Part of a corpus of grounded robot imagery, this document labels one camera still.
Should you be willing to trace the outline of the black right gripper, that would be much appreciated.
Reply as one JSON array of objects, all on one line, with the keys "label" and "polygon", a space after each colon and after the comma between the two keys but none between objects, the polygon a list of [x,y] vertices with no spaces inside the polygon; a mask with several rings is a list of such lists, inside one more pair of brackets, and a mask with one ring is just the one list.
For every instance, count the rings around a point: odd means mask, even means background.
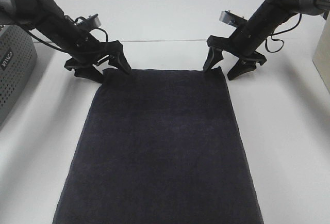
[{"label": "black right gripper", "polygon": [[263,65],[266,57],[257,52],[257,48],[264,42],[265,37],[252,34],[246,25],[241,25],[228,37],[210,35],[207,39],[209,52],[203,65],[203,71],[209,71],[218,62],[223,60],[223,51],[227,51],[239,60],[227,73],[228,79],[234,80],[242,74],[254,71],[256,63]]}]

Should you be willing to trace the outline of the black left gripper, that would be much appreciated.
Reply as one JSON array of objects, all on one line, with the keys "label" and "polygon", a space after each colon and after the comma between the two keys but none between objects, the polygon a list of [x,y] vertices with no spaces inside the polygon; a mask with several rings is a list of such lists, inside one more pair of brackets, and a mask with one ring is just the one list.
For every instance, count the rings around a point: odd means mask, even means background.
[{"label": "black left gripper", "polygon": [[123,53],[123,45],[118,40],[100,42],[91,34],[75,34],[64,37],[64,50],[72,57],[64,67],[75,70],[74,76],[89,79],[102,84],[104,76],[95,66],[105,61],[125,74],[131,73],[131,67]]}]

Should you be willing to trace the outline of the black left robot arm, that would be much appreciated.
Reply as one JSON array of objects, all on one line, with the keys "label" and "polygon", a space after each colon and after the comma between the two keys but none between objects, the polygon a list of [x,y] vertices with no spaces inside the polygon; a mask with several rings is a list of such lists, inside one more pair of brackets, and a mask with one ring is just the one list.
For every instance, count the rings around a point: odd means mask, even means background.
[{"label": "black left robot arm", "polygon": [[38,30],[52,42],[51,48],[71,56],[64,67],[76,77],[102,83],[104,76],[96,67],[104,62],[131,72],[118,40],[100,42],[91,34],[101,26],[97,14],[73,20],[54,0],[1,0],[1,25],[17,25],[28,34]]}]

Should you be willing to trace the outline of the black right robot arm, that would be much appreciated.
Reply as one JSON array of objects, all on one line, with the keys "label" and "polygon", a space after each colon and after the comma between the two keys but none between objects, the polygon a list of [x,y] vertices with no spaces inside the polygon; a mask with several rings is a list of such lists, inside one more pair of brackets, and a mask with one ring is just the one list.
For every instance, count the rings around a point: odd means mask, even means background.
[{"label": "black right robot arm", "polygon": [[238,58],[227,74],[229,80],[251,72],[257,64],[263,65],[267,61],[256,50],[268,37],[277,34],[278,26],[296,14],[321,15],[328,10],[329,0],[265,0],[248,20],[222,11],[220,21],[235,27],[235,31],[228,38],[210,36],[207,39],[209,53],[203,71],[209,71],[223,59],[222,52],[227,51]]}]

